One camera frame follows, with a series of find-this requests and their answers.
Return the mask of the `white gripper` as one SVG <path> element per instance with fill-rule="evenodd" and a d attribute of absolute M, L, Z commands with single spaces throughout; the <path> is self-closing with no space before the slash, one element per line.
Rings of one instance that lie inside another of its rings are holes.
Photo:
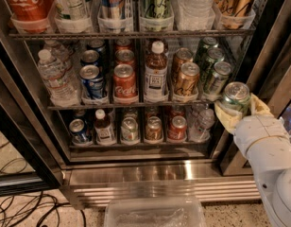
<path fill-rule="evenodd" d="M 220 101 L 214 103 L 218 120 L 233 134 L 254 174 L 291 168 L 291 143 L 281 121 L 272 117 L 269 107 L 255 94 L 250 94 L 249 107 L 252 116 L 242 119 L 241 112 L 226 108 Z"/>

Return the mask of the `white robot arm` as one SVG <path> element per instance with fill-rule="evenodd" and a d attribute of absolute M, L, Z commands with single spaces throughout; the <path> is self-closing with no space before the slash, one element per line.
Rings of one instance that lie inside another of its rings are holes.
<path fill-rule="evenodd" d="M 291 227 L 291 142 L 282 122 L 257 96 L 250 115 L 242 116 L 216 101 L 214 111 L 252 169 L 253 178 L 273 227 Z"/>

